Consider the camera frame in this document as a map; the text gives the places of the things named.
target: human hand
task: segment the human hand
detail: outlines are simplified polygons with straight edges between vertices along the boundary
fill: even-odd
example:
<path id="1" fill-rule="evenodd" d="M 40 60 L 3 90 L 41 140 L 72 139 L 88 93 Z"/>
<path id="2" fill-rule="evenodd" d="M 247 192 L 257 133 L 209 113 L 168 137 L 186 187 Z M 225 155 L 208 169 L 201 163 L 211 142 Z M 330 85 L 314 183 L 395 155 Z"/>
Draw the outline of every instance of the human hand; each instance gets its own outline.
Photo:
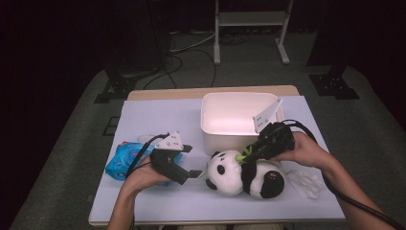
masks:
<path id="1" fill-rule="evenodd" d="M 152 168 L 149 156 L 140 163 L 140 166 L 142 167 L 132 172 L 125 180 L 122 189 L 127 189 L 132 193 L 139 193 L 157 183 L 170 181 L 166 176 L 159 174 Z"/>
<path id="2" fill-rule="evenodd" d="M 335 158 L 322 149 L 309 136 L 300 131 L 293 132 L 295 149 L 285 151 L 270 160 L 294 161 L 300 165 L 323 169 Z"/>

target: white shelf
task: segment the white shelf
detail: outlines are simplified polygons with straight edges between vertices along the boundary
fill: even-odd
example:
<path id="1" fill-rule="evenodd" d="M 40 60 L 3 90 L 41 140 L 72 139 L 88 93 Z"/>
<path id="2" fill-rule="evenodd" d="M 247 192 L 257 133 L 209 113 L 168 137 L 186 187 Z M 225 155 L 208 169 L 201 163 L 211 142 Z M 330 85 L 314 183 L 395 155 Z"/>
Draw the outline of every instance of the white shelf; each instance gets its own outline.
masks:
<path id="1" fill-rule="evenodd" d="M 219 26 L 280 26 L 285 11 L 220 12 Z"/>

